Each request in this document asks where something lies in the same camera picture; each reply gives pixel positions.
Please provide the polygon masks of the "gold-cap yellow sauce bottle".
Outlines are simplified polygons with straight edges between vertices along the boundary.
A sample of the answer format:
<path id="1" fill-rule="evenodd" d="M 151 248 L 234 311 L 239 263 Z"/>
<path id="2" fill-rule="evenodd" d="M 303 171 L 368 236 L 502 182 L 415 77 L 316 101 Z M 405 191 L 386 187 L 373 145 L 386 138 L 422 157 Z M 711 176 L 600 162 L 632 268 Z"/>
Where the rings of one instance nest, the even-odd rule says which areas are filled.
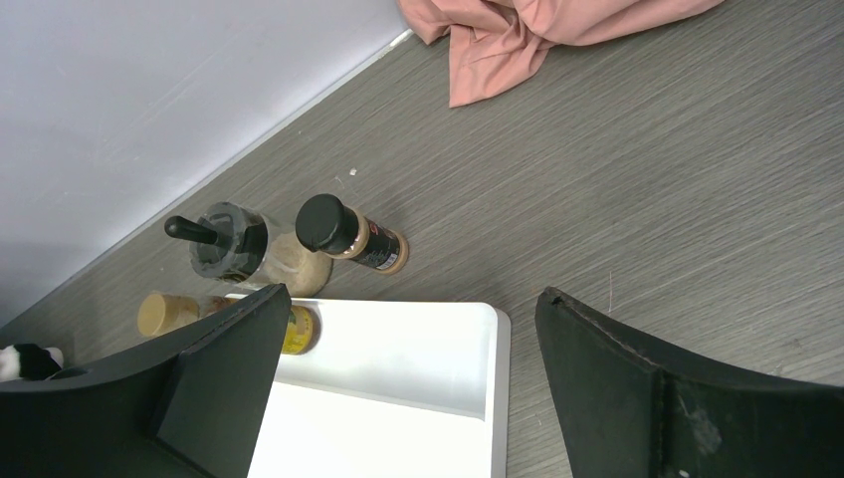
<path id="1" fill-rule="evenodd" d="M 183 296 L 149 294 L 137 312 L 137 328 L 145 337 L 158 337 L 221 312 L 240 301 L 223 296 Z M 311 309 L 291 306 L 287 317 L 282 354 L 298 356 L 308 352 L 318 340 L 320 322 Z"/>

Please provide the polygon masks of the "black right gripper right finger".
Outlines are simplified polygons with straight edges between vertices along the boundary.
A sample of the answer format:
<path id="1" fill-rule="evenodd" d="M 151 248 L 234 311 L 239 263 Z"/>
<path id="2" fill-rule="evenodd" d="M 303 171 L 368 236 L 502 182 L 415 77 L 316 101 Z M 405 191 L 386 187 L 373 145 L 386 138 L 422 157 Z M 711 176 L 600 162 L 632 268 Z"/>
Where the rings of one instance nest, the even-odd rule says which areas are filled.
<path id="1" fill-rule="evenodd" d="M 547 288 L 534 322 L 576 477 L 839 477 L 843 390 L 692 353 Z"/>

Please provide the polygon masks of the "taped black-lid grinder jar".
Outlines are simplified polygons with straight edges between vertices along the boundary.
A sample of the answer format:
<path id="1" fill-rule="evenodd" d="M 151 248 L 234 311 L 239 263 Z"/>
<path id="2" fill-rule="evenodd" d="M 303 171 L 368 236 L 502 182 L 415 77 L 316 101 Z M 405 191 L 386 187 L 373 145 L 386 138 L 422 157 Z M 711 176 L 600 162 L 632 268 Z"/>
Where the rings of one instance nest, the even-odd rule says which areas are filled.
<path id="1" fill-rule="evenodd" d="M 210 205 L 196 220 L 171 216 L 164 232 L 189 243 L 198 276 L 244 289 L 284 284 L 292 297 L 309 298 L 332 270 L 332 259 L 306 249 L 292 225 L 231 202 Z"/>

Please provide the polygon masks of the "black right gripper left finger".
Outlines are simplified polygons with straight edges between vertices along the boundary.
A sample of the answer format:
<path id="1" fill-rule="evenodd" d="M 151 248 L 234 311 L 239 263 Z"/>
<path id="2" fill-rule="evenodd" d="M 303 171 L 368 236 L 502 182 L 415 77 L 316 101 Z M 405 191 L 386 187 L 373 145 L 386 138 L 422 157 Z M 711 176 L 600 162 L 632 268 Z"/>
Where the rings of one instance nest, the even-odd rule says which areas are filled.
<path id="1" fill-rule="evenodd" d="M 244 477 L 292 301 L 268 286 L 169 334 L 1 386 L 5 477 Z"/>

